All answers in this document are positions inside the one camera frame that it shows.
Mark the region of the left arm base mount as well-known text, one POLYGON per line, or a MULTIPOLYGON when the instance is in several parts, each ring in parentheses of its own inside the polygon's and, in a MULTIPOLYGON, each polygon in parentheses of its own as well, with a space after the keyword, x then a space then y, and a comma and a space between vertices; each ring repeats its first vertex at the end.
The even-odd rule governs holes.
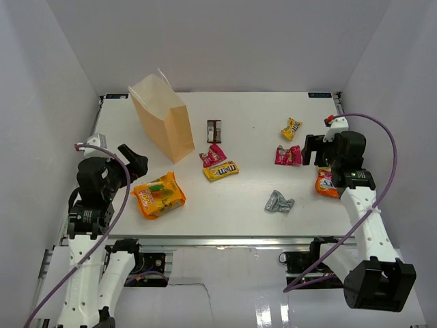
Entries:
POLYGON ((120 274, 125 280, 132 279, 144 272, 164 273, 165 256, 158 253, 139 253, 117 251, 104 256, 101 278, 107 273, 120 274))

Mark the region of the orange Skittles packet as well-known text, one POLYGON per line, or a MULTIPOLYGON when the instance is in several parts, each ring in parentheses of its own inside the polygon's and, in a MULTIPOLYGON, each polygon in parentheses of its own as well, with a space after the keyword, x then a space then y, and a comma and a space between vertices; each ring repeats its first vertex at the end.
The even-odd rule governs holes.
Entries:
POLYGON ((317 167, 318 177, 315 182, 315 190, 319 195, 338 198, 339 192, 333 184, 333 175, 329 167, 317 167))

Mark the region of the small yellow M&M packet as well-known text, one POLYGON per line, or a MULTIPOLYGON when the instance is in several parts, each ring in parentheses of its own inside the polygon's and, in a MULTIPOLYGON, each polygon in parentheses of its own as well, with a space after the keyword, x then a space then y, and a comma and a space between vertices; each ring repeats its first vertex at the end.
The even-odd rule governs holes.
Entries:
POLYGON ((287 126, 281 129, 281 134, 289 141, 292 141, 298 129, 302 126, 302 122, 293 118, 288 118, 287 126))

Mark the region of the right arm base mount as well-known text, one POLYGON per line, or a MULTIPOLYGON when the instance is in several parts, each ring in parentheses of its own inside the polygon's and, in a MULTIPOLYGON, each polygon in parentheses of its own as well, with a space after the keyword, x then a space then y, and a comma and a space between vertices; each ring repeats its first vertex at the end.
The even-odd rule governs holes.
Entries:
MULTIPOLYGON (((278 261, 279 264, 285 268, 286 284, 290 284, 307 267, 313 264, 309 251, 283 251, 279 254, 278 261)), ((301 290, 342 289, 343 284, 337 277, 332 277, 322 282, 317 282, 307 286, 310 281, 320 277, 327 277, 332 274, 333 272, 325 264, 319 264, 300 280, 299 284, 304 285, 301 290)))

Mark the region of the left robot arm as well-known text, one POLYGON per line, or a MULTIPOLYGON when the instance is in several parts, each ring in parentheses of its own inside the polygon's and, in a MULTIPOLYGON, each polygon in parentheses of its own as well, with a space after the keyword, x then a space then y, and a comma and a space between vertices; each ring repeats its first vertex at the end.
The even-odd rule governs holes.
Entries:
POLYGON ((66 295, 58 327, 114 327, 115 306, 130 273, 143 268, 144 255, 134 238, 106 244, 109 232, 121 217, 113 207, 120 189, 147 174, 148 159, 127 145, 118 150, 127 159, 104 151, 78 165, 78 187, 68 205, 70 269, 62 282, 66 295))

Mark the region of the large orange gummy bag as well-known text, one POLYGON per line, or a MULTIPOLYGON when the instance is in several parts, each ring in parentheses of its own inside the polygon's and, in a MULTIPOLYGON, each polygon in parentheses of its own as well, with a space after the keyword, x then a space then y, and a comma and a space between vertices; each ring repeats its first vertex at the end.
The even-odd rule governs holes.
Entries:
POLYGON ((130 194, 136 197, 140 213, 148 220, 162 217, 186 202, 186 196, 178 186, 173 172, 134 187, 130 194))

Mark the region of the red candy packet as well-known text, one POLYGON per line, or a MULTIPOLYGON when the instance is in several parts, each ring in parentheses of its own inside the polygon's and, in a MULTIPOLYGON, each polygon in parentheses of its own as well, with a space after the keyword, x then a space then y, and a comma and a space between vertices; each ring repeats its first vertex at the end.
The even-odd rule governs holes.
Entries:
POLYGON ((218 165, 227 159, 225 153, 217 144, 212 144, 207 152, 199 154, 200 159, 203 162, 203 167, 212 167, 218 165))
POLYGON ((289 149, 285 149, 283 146, 278 146, 274 164, 286 166, 301 165, 302 154, 300 146, 292 146, 289 149))

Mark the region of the brown chocolate bar wrapper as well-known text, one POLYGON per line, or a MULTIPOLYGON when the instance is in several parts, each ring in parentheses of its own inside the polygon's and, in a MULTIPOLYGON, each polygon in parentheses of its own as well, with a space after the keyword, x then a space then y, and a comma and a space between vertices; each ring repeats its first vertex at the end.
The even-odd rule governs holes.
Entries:
POLYGON ((207 142, 209 144, 220 144, 221 141, 221 120, 207 121, 207 142))

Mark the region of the silver foil snack packet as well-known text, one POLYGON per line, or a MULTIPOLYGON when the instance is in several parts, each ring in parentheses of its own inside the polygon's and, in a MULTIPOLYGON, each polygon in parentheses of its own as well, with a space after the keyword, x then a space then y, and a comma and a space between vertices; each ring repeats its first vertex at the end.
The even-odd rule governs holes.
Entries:
POLYGON ((264 209, 271 213, 289 213, 295 204, 295 200, 285 199, 283 194, 277 190, 274 190, 266 202, 264 209))

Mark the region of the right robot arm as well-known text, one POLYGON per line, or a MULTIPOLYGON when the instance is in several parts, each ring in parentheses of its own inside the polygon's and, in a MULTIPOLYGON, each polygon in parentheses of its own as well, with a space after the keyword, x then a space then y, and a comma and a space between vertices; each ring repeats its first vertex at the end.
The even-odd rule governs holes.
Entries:
POLYGON ((341 280, 343 294, 350 308, 400 312, 412 290, 417 274, 412 264, 402 262, 391 244, 376 206, 376 185, 369 171, 362 167, 365 136, 353 132, 307 135, 302 163, 308 165, 316 153, 315 164, 331 169, 332 182, 338 190, 358 249, 354 257, 339 246, 333 253, 333 240, 312 242, 315 251, 308 255, 309 266, 316 272, 328 268, 341 280))

